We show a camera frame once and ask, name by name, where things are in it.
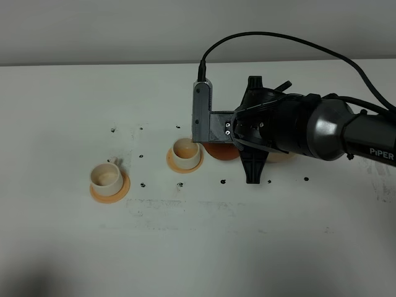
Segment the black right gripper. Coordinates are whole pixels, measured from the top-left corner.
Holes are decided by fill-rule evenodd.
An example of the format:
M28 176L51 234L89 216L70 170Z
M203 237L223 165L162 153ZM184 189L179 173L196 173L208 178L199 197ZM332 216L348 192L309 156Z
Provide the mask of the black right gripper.
M231 120L231 139L239 148L246 183L259 184L268 152L308 155L309 96L264 88L249 76Z

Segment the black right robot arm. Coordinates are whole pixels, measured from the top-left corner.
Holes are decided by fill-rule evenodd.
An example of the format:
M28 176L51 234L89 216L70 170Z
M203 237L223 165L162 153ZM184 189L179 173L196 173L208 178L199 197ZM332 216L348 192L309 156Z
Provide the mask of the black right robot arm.
M325 161L346 155L395 165L395 114L371 103L334 93L286 93L291 82L265 88L248 78L230 122L248 184L259 184L270 153Z

